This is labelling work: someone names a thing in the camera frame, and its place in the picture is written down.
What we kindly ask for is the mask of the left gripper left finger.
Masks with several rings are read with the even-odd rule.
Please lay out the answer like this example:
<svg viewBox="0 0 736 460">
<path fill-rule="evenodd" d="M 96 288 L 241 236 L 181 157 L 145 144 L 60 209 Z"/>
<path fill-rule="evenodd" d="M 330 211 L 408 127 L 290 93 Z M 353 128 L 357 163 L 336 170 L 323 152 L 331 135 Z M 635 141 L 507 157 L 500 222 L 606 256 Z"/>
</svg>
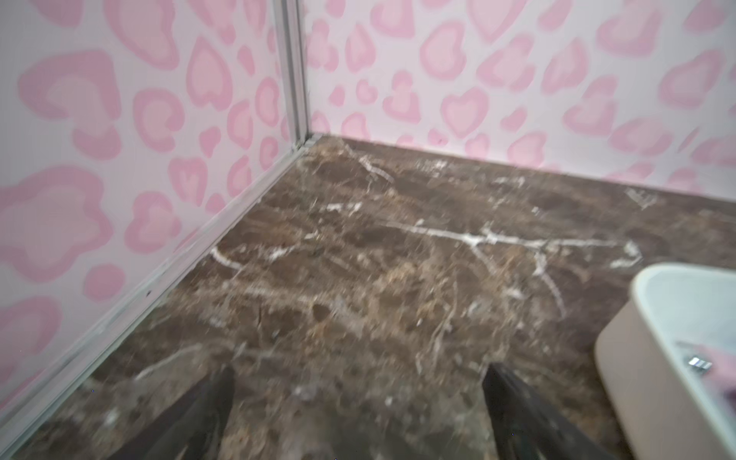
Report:
<svg viewBox="0 0 736 460">
<path fill-rule="evenodd" d="M 236 375 L 226 365 L 192 386 L 112 459 L 217 459 L 235 395 Z"/>
</svg>

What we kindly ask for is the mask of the white plastic storage box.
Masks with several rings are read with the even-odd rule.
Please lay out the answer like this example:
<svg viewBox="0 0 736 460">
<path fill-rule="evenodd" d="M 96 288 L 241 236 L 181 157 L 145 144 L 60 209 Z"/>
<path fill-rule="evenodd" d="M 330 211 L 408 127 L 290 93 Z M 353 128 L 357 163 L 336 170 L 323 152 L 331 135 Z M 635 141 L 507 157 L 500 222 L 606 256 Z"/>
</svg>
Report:
<svg viewBox="0 0 736 460">
<path fill-rule="evenodd" d="M 697 346 L 735 355 L 735 272 L 653 264 L 598 335 L 595 362 L 637 459 L 732 459 L 735 406 L 685 363 Z"/>
</svg>

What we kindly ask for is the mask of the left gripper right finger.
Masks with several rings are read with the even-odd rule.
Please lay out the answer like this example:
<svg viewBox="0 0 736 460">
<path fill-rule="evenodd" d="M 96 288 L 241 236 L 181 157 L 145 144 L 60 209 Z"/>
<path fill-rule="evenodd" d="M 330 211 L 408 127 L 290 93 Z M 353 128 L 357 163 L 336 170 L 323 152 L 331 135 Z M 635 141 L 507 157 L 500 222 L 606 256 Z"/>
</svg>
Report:
<svg viewBox="0 0 736 460">
<path fill-rule="evenodd" d="M 613 458 L 506 365 L 491 363 L 482 388 L 500 459 Z"/>
</svg>

